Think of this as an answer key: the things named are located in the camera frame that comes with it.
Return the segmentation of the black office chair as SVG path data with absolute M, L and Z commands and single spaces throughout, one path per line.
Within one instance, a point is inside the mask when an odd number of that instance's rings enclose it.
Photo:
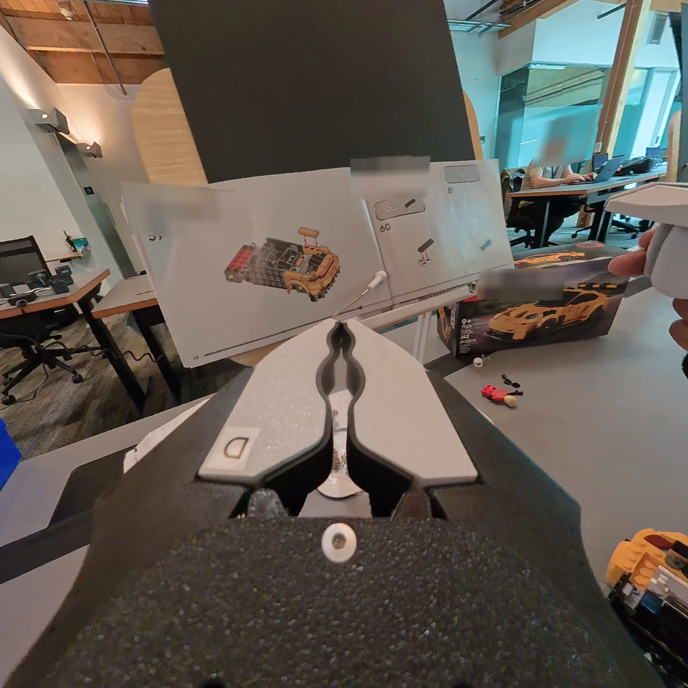
M 33 236 L 1 242 L 1 284 L 8 283 L 17 292 L 28 290 L 26 281 L 30 272 L 48 270 L 47 263 Z M 82 376 L 67 365 L 72 359 L 73 349 L 66 347 L 57 335 L 71 325 L 78 314 L 73 305 L 57 307 L 16 316 L 1 322 L 1 350 L 20 349 L 23 362 L 2 374 L 1 403 L 5 406 L 16 403 L 11 389 L 39 367 L 61 369 L 69 372 L 73 383 L 82 382 Z
M 537 244 L 535 221 L 525 213 L 525 206 L 520 198 L 514 199 L 510 196 L 511 193 L 521 190 L 524 177 L 524 168 L 504 168 L 501 172 L 501 190 L 506 227 L 516 233 L 523 233 L 521 237 L 511 239 L 510 245 L 513 248 L 522 245 L 524 250 L 529 250 L 536 248 Z

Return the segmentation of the person's right hand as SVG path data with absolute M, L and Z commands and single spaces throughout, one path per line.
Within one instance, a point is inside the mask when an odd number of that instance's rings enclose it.
M 644 275 L 648 247 L 660 227 L 661 225 L 655 225 L 644 232 L 639 239 L 639 247 L 612 259 L 608 264 L 608 270 L 621 277 Z M 669 326 L 669 335 L 680 348 L 687 351 L 687 300 L 673 298 L 672 309 L 676 314 L 676 320 Z

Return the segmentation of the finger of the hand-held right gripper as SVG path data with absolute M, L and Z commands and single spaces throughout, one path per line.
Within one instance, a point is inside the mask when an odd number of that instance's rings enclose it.
M 687 183 L 640 185 L 609 196 L 605 210 L 639 219 L 687 219 Z

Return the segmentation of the white printed paper bag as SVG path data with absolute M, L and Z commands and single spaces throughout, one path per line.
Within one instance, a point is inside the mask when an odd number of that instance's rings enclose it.
M 123 473 L 127 473 L 138 463 L 144 456 L 150 453 L 155 447 L 159 445 L 171 432 L 174 431 L 181 423 L 184 422 L 182 416 L 173 418 L 168 423 L 152 430 L 145 435 L 142 440 L 133 449 L 130 449 L 125 454 L 123 460 Z

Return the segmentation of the clear plastic parts bag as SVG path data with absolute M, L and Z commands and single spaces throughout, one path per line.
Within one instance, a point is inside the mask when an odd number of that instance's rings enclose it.
M 328 491 L 336 498 L 344 498 L 356 492 L 347 468 L 348 418 L 345 412 L 332 410 L 333 456 L 332 468 L 328 477 Z

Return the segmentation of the lego instruction booklet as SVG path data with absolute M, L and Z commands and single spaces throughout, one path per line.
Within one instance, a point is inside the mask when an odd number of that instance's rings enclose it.
M 496 159 L 426 182 L 349 168 L 204 186 L 122 182 L 123 211 L 185 367 L 377 315 L 513 267 Z

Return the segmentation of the row of black devices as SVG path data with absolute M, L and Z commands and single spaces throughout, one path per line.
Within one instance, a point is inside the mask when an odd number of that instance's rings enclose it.
M 74 284 L 72 270 L 68 265 L 58 266 L 56 275 L 48 270 L 30 272 L 26 281 L 28 290 L 17 292 L 9 283 L 1 284 L 1 305 L 24 307 L 48 293 L 62 295 L 70 292 Z

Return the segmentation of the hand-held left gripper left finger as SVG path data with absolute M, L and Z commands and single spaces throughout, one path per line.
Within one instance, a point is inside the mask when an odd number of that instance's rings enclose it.
M 329 393 L 340 323 L 327 319 L 273 350 L 254 369 L 197 476 L 278 494 L 297 516 L 330 475 Z

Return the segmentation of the black backdrop panel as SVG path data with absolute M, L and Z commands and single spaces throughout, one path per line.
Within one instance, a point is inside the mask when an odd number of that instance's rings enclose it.
M 476 158 L 443 1 L 149 1 L 209 183 Z

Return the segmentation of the lego set box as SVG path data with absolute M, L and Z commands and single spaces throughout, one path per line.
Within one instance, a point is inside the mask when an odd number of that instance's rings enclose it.
M 600 242 L 522 251 L 518 280 L 502 280 L 506 298 L 473 297 L 438 309 L 437 332 L 456 357 L 605 336 L 629 279 L 609 262 L 624 249 Z

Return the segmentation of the orange and black lego car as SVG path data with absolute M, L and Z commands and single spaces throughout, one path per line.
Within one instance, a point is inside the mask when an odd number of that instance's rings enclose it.
M 616 547 L 607 599 L 670 687 L 687 686 L 687 536 L 643 529 Z

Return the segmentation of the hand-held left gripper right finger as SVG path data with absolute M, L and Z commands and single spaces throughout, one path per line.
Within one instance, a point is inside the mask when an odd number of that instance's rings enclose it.
M 478 471 L 421 363 L 358 321 L 344 324 L 348 471 L 388 517 L 411 489 L 472 484 Z

